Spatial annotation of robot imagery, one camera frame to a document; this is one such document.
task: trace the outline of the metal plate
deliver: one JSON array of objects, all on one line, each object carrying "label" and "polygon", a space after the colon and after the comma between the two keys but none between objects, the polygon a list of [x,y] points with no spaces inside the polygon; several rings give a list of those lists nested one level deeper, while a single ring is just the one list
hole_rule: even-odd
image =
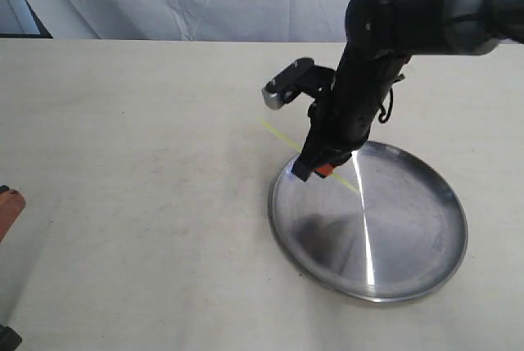
[{"label": "metal plate", "polygon": [[374,302],[427,295],[460,265],[468,225],[457,196],[420,159],[368,142],[337,175],[304,183],[290,161],[269,193],[282,248],[325,286]]}]

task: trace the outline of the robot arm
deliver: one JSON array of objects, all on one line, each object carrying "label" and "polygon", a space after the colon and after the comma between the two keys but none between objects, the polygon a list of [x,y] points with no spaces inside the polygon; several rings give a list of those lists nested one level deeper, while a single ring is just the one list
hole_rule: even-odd
[{"label": "robot arm", "polygon": [[[314,102],[292,172],[328,176],[367,140],[377,114],[389,119],[392,85],[414,55],[484,55],[501,39],[524,43],[524,0],[350,0],[347,44],[337,70],[310,58],[289,65],[263,89],[276,110],[301,92]],[[382,103],[391,93],[390,107]]]}]

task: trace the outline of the white table surface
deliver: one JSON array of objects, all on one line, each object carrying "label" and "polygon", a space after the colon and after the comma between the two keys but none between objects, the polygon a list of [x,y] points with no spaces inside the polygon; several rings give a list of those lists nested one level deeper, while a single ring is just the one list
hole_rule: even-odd
[{"label": "white table surface", "polygon": [[260,88],[340,44],[0,41],[0,176],[27,209],[0,244],[0,320],[28,350],[516,350],[524,347],[524,47],[413,58],[372,139],[431,164],[469,247],[436,294],[373,305],[302,277],[269,184],[304,97]]}]

